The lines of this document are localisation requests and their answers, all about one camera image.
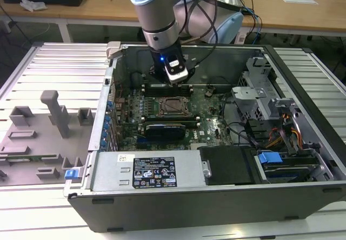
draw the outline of motherboard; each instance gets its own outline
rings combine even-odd
[[[159,96],[123,89],[116,98],[120,151],[195,150],[201,146],[231,145],[221,115],[224,94],[194,88],[184,96]]]

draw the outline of power supply label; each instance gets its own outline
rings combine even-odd
[[[177,187],[174,157],[135,158],[135,189]]]

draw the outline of desk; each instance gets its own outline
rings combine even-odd
[[[249,0],[244,1],[247,6],[251,5]],[[256,14],[263,20],[262,32],[346,36],[346,0],[315,1],[318,5],[254,0]],[[139,26],[130,0],[84,0],[79,7],[48,5],[47,10],[33,13],[24,10],[19,4],[2,3],[2,6],[15,21],[58,24],[63,41],[67,43],[72,42],[69,24]],[[0,20],[9,21],[4,15],[0,15]],[[244,43],[244,37],[252,25],[252,18],[246,16],[237,36],[237,43]]]
[[[244,0],[251,6],[250,0]],[[263,33],[346,36],[346,0],[315,0],[318,5],[286,3],[283,0],[254,0],[255,13],[263,20]],[[253,25],[246,16],[242,37]]]

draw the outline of floor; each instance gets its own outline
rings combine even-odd
[[[17,23],[22,31],[33,42],[62,42],[58,26],[46,23]],[[70,25],[74,41],[77,43],[104,43],[104,29],[99,25]],[[137,41],[138,28],[109,26],[110,41]],[[0,86],[11,75],[14,68],[21,61],[30,48],[19,29],[13,25],[12,32],[8,35],[0,34]],[[245,43],[251,44],[255,34],[251,34]],[[303,47],[310,48],[331,70],[345,54],[346,39],[344,42],[338,37],[316,37],[311,41],[307,36],[302,36],[295,44],[290,46],[290,37],[287,35],[263,34],[262,39],[256,44],[270,44],[274,47]],[[338,65],[335,74],[339,79],[346,76],[345,62]]]

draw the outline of blue latch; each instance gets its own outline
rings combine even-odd
[[[78,179],[78,170],[67,170],[65,172],[65,179]]]
[[[282,163],[278,152],[263,152],[258,155],[258,158],[261,163]]]

